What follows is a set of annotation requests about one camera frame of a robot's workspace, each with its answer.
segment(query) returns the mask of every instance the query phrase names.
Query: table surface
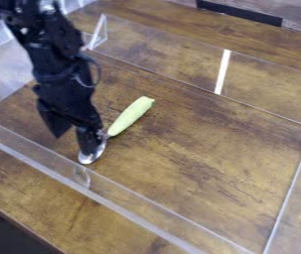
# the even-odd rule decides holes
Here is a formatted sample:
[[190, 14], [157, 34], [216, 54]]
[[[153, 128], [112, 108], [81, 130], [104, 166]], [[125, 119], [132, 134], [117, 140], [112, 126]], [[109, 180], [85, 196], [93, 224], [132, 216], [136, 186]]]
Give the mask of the table surface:
[[[172, 3], [151, 1], [149, 4], [148, 1], [135, 0], [99, 1], [97, 4], [85, 8], [84, 15], [73, 13], [74, 24], [84, 31], [88, 29], [89, 12], [104, 12], [116, 15], [147, 26], [160, 28], [208, 44], [301, 69], [301, 34], [295, 32], [279, 30]], [[100, 95], [96, 96], [96, 98], [100, 97], [96, 103], [101, 106], [105, 101], [108, 102], [108, 105], [104, 106], [109, 110], [101, 113], [107, 123], [111, 122], [117, 112], [129, 102], [129, 96], [136, 97], [137, 93], [147, 90], [147, 87], [152, 84], [151, 79], [143, 76], [159, 78], [162, 82], [170, 82], [172, 86], [179, 87], [182, 85], [103, 56], [96, 57], [101, 61], [105, 72], [103, 83], [108, 83], [108, 86], [104, 86], [103, 93], [100, 90], [96, 92]], [[132, 77], [131, 85], [128, 85], [129, 73], [123, 71], [123, 68], [115, 67], [115, 65], [141, 73], [141, 76]], [[128, 95], [131, 94], [129, 96], [117, 93], [116, 84], [120, 86], [117, 86], [117, 89], [127, 91]], [[131, 89], [132, 85], [139, 87], [137, 92]], [[143, 141], [139, 143], [139, 141], [135, 141], [141, 140], [143, 132], [139, 129], [131, 130], [128, 135], [133, 135], [135, 138], [129, 139], [128, 144], [117, 145], [115, 143], [115, 145], [111, 145], [109, 153], [97, 162], [95, 169], [124, 185], [132, 186], [135, 191], [149, 195], [153, 199], [159, 196], [163, 197], [160, 201], [166, 205], [171, 205], [174, 209], [180, 207], [175, 204], [183, 204], [184, 198], [188, 198], [191, 203], [195, 202], [202, 205], [210, 213], [208, 221], [199, 221], [199, 223], [204, 223], [218, 234], [243, 245], [250, 251], [261, 252], [301, 159], [301, 125], [275, 118], [275, 116], [206, 92], [204, 99], [211, 105], [208, 108], [199, 103], [198, 98], [187, 101], [182, 94], [175, 94], [172, 90], [160, 88], [160, 86], [153, 88], [151, 92], [159, 98], [159, 102], [162, 99], [163, 103], [159, 103], [159, 105], [163, 108], [171, 106], [172, 114], [182, 114], [179, 119], [186, 120], [175, 126], [178, 133], [184, 132], [184, 128], [190, 127], [188, 124], [198, 126], [203, 121], [203, 124], [208, 122], [206, 133], [214, 133], [215, 135], [208, 144], [214, 148], [219, 146], [216, 149], [196, 148], [200, 149], [200, 153], [206, 151], [211, 153], [210, 158], [212, 159], [204, 161], [210, 167], [206, 176], [202, 175], [203, 172], [199, 171], [198, 165], [194, 165], [194, 154], [184, 151], [184, 163], [188, 162], [187, 166], [192, 165], [195, 167], [196, 176], [180, 169], [180, 175], [176, 178], [182, 181], [179, 183], [180, 187], [195, 187], [192, 189], [195, 191], [194, 195], [180, 196], [180, 199], [171, 200], [168, 199], [170, 196], [160, 196], [159, 191], [153, 189], [160, 184], [164, 190], [170, 191], [172, 183], [170, 183], [171, 178], [166, 178], [166, 174], [176, 174], [175, 166], [172, 166], [170, 160], [175, 158], [178, 163], [183, 164], [183, 159], [179, 159], [182, 158], [182, 151], [178, 149], [178, 147], [182, 147], [182, 139], [176, 137], [172, 140], [170, 137], [170, 147], [163, 146], [157, 140], [153, 140], [155, 136], [159, 135], [164, 141], [168, 141], [166, 140], [164, 131], [167, 124], [167, 121], [163, 120], [166, 119], [164, 113], [153, 113], [152, 118], [149, 118], [149, 120], [156, 121], [157, 126], [162, 126], [159, 130], [151, 129], [151, 124], [145, 122], [139, 124], [141, 128], [149, 126], [147, 129], [139, 128], [145, 131], [147, 135], [153, 135], [151, 136], [151, 142]], [[172, 108], [174, 101], [182, 101], [176, 108]], [[182, 103], [188, 103], [190, 106], [199, 109], [198, 111], [202, 114], [198, 118], [190, 117], [191, 112], [186, 110], [188, 107], [183, 107]], [[1, 103], [0, 123], [10, 129], [16, 128], [16, 131], [32, 140], [44, 137], [44, 145], [52, 146], [52, 138], [45, 134], [46, 130], [37, 115], [33, 113], [28, 117], [24, 116], [26, 109], [33, 111], [33, 94], [28, 86]], [[228, 112], [228, 110], [232, 113], [230, 117], [222, 113]], [[10, 117], [4, 119], [2, 115], [10, 115]], [[218, 125], [219, 119], [230, 121], [232, 128], [228, 129]], [[18, 128], [21, 125], [26, 127], [25, 130]], [[187, 138], [190, 140], [208, 139], [208, 135], [198, 134], [190, 134]], [[246, 147], [241, 147], [238, 150], [227, 150], [226, 144], [219, 142], [218, 137], [226, 137], [232, 146], [241, 142], [241, 144], [246, 144]], [[72, 139], [73, 136], [69, 133], [57, 147], [52, 148], [70, 159], [74, 159], [74, 147], [66, 146]], [[133, 149], [132, 145], [139, 144], [141, 149], [139, 147]], [[127, 151], [120, 150], [120, 146], [124, 145], [131, 146], [131, 149]], [[162, 155], [167, 155], [168, 150], [171, 158], [164, 160]], [[143, 153], [148, 153], [147, 161], [140, 161], [139, 167], [129, 168], [127, 163], [129, 157], [139, 158]], [[246, 153], [246, 159], [239, 163], [235, 158], [242, 153]], [[220, 160], [224, 154], [228, 157], [230, 167], [226, 176], [220, 176], [223, 168]], [[262, 162], [259, 167], [250, 159], [254, 157], [258, 157]], [[155, 179], [149, 181], [152, 176], [147, 178], [145, 176], [151, 164], [149, 168], [143, 165], [159, 161], [160, 168], [157, 167], [159, 169], [155, 171]], [[254, 168], [253, 176], [247, 175], [247, 172], [241, 168], [242, 165], [249, 169]], [[137, 174], [133, 174], [135, 177], [129, 180], [128, 174], [132, 171]], [[208, 189], [203, 191], [199, 190], [200, 179], [210, 183]], [[216, 202], [212, 205], [202, 203], [199, 195], [203, 195], [204, 191], [208, 191], [215, 198]], [[183, 252], [167, 241], [127, 221], [120, 215], [88, 200], [1, 152], [0, 212], [16, 221], [21, 227], [32, 231], [37, 237], [44, 238], [58, 249], [69, 253]], [[184, 215], [199, 217], [196, 211], [183, 209], [182, 212], [187, 212]], [[220, 253], [220, 251], [223, 250], [214, 246], [211, 252]]]

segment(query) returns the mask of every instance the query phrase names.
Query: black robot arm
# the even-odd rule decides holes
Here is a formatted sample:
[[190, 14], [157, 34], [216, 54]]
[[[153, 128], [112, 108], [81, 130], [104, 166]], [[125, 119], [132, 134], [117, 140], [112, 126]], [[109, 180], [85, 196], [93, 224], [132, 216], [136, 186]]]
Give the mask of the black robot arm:
[[[0, 20], [29, 55], [41, 118], [56, 137], [76, 127], [78, 161], [89, 163], [104, 146], [101, 121], [89, 102], [100, 70], [80, 52], [80, 32], [54, 0], [0, 0]], [[96, 67], [95, 81], [88, 64]]]

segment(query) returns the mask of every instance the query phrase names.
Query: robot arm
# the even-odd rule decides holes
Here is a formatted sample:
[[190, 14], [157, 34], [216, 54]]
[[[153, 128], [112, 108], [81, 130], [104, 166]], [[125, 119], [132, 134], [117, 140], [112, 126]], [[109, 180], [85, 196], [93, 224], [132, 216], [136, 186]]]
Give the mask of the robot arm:
[[[41, 118], [56, 137], [76, 127], [77, 158], [88, 164], [104, 147], [101, 121], [89, 102], [100, 71], [78, 50], [80, 32], [54, 0], [0, 0], [0, 20], [29, 55]], [[96, 81], [88, 64], [96, 67]]]

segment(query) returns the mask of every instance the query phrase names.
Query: clear acrylic box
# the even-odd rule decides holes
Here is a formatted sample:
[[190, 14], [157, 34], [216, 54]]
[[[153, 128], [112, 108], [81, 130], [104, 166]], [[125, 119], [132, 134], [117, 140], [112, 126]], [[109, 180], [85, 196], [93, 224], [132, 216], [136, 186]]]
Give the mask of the clear acrylic box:
[[[73, 130], [57, 140], [42, 124], [33, 82], [0, 75], [16, 87], [0, 99], [0, 150], [188, 253], [278, 253], [301, 185], [301, 71], [117, 17], [78, 15], [97, 24], [84, 40], [103, 69], [92, 100], [104, 125], [139, 96], [155, 105], [84, 167]], [[2, 47], [22, 57], [17, 45]], [[1, 71], [12, 72], [9, 58]]]

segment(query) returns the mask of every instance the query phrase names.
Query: wooden table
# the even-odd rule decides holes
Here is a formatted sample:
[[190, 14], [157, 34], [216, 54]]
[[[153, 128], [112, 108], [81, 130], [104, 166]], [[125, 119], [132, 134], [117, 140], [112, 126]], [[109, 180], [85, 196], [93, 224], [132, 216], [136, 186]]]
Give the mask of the wooden table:
[[[149, 4], [132, 0], [100, 1], [85, 9], [87, 16], [73, 14], [74, 23], [83, 30], [91, 11], [107, 12], [301, 68], [301, 35], [297, 33], [172, 3], [151, 1]], [[111, 143], [95, 170], [174, 210], [179, 209], [183, 215], [194, 217], [250, 251], [261, 252], [301, 158], [301, 125], [199, 90], [203, 98], [176, 92], [175, 87], [182, 87], [182, 83], [103, 56], [96, 57], [104, 77], [95, 103], [105, 109], [101, 111], [105, 123], [112, 121], [131, 98], [149, 91], [149, 86], [157, 108], [117, 138], [119, 142]], [[156, 85], [153, 79], [170, 86]], [[33, 111], [33, 98], [26, 86], [1, 103], [0, 123], [74, 160], [73, 133], [54, 143]], [[171, 115], [179, 116], [179, 122], [170, 118], [167, 108]], [[199, 125], [206, 129], [187, 131]], [[190, 142], [196, 140], [203, 146]], [[243, 161], [239, 161], [236, 158], [242, 154]], [[178, 190], [182, 190], [180, 195], [174, 195]], [[204, 199], [206, 193], [211, 202]], [[207, 219], [194, 207], [183, 206], [184, 200], [208, 212]], [[1, 152], [0, 212], [69, 253], [182, 252]], [[212, 246], [210, 252], [228, 251]]]

